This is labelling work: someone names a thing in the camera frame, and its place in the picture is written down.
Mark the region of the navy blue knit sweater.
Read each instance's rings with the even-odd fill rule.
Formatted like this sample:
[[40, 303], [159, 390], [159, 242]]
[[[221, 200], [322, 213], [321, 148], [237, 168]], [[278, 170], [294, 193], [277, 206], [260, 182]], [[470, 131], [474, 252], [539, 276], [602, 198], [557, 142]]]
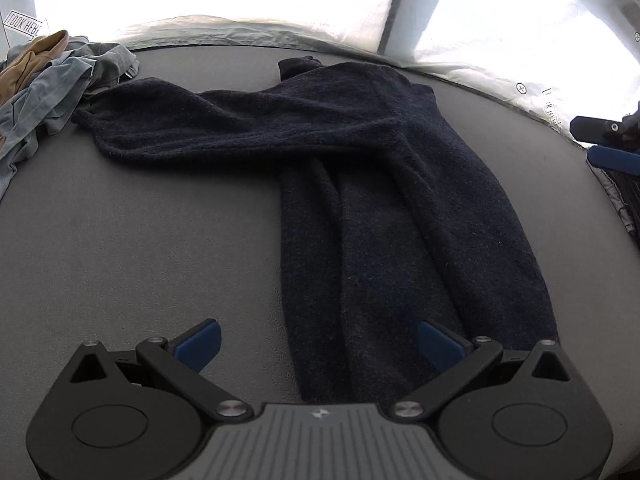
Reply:
[[122, 164], [279, 181], [282, 308], [306, 402], [388, 405], [431, 380], [422, 318], [510, 350], [556, 337], [518, 215], [430, 87], [368, 63], [279, 68], [253, 92], [129, 81], [74, 122]]

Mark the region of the grey folded garment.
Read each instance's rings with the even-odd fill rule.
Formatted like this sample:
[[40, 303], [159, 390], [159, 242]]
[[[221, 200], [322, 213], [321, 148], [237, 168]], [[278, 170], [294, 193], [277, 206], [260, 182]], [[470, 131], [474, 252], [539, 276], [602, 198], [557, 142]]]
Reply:
[[604, 188], [620, 220], [639, 245], [640, 235], [640, 188], [639, 178], [624, 172], [603, 170], [588, 164], [594, 176]]

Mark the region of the white printed curtain sheet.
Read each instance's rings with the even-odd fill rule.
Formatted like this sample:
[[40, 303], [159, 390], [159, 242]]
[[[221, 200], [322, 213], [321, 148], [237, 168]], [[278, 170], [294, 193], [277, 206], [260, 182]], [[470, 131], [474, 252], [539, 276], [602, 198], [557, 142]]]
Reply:
[[1, 0], [1, 44], [65, 29], [130, 48], [263, 44], [379, 58], [559, 131], [639, 103], [639, 0]]

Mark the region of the light blue grey garment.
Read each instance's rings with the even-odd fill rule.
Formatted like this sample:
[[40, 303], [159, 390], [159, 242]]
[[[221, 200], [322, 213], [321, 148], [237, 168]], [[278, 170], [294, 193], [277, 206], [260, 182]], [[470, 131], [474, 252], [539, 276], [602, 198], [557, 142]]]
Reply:
[[[2, 70], [27, 44], [10, 50]], [[25, 89], [1, 104], [1, 191], [6, 192], [17, 165], [32, 158], [42, 136], [53, 136], [90, 96], [139, 73], [135, 54], [122, 44], [72, 37], [62, 55], [35, 73]]]

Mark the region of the beige tan garment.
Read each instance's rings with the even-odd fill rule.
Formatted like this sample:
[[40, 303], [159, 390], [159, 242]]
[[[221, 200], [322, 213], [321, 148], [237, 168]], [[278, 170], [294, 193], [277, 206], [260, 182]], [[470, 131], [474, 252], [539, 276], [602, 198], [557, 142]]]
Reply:
[[59, 30], [52, 35], [37, 37], [1, 71], [1, 104], [25, 89], [30, 78], [65, 51], [70, 35]]

